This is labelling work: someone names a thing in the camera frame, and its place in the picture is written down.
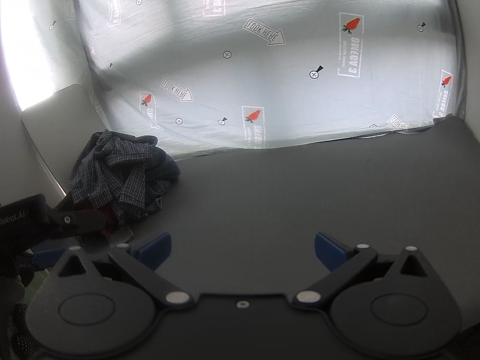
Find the blue checked shirt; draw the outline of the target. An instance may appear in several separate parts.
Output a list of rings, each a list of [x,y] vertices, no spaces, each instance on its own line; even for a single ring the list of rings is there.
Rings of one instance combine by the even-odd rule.
[[[118,219],[141,217],[146,208],[146,163],[158,139],[109,130],[94,133],[77,158],[69,179],[74,203],[110,205]]]

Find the red checked shirt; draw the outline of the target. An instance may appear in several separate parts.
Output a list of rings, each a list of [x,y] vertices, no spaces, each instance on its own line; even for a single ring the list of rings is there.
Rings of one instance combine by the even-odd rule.
[[[112,202],[109,202],[105,205],[101,205],[99,207],[94,207],[94,205],[91,202],[83,201],[76,204],[75,209],[77,211],[95,210],[100,212],[105,219],[105,224],[103,225],[103,229],[101,230],[101,233],[103,233],[103,235],[106,237],[112,236],[114,233],[117,233],[121,228],[121,223],[117,218]]]

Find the dark blue denim jeans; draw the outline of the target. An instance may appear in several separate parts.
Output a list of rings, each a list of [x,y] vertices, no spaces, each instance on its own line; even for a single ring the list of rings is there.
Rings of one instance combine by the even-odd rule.
[[[162,209],[163,195],[178,181],[180,174],[180,168],[165,151],[152,148],[151,157],[145,162],[145,215]]]

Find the printed white backdrop sheet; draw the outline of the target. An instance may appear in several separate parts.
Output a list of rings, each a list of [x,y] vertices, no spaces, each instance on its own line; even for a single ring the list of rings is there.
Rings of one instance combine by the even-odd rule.
[[[1,0],[1,21],[22,110],[78,84],[175,156],[465,113],[455,0]]]

